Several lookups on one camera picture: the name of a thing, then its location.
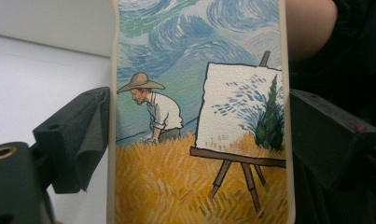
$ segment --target painted cypress tree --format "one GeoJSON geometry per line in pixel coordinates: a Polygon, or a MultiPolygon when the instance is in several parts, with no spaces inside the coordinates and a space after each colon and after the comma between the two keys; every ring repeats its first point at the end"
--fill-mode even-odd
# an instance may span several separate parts
{"type": "Polygon", "coordinates": [[[277,76],[272,80],[266,110],[258,118],[255,132],[259,147],[281,151],[284,138],[284,118],[282,107],[276,103],[277,76]]]}

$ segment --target wheat field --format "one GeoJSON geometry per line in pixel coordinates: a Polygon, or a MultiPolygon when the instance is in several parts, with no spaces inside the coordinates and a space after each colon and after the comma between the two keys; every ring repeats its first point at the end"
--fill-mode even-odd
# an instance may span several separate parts
{"type": "Polygon", "coordinates": [[[252,169],[261,204],[254,207],[239,162],[209,197],[222,160],[189,155],[195,136],[116,150],[116,223],[285,223],[286,169],[262,167],[264,188],[252,169]]]}

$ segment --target straw hat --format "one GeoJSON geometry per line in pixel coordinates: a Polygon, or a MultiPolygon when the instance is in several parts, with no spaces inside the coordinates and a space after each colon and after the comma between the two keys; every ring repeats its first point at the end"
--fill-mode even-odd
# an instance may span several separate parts
{"type": "Polygon", "coordinates": [[[132,80],[130,80],[129,84],[123,86],[122,88],[118,90],[118,93],[121,93],[124,91],[130,91],[132,89],[139,89],[139,88],[161,89],[161,90],[165,89],[161,84],[149,80],[145,73],[137,73],[132,76],[132,80]]]}

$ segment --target painted man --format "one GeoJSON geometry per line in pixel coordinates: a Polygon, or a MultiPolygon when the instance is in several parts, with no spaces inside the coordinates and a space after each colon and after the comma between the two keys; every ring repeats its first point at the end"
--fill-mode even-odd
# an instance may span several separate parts
{"type": "Polygon", "coordinates": [[[182,119],[178,104],[168,96],[152,91],[164,90],[164,86],[148,79],[145,73],[132,76],[129,84],[118,90],[118,93],[130,91],[132,99],[138,104],[146,102],[150,114],[152,137],[146,143],[163,142],[180,136],[182,119]]]}

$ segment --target painted artwork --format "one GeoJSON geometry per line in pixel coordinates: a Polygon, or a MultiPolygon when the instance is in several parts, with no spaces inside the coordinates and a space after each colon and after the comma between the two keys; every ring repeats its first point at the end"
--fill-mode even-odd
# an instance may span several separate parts
{"type": "Polygon", "coordinates": [[[293,219],[283,10],[118,0],[116,223],[293,219]]]}

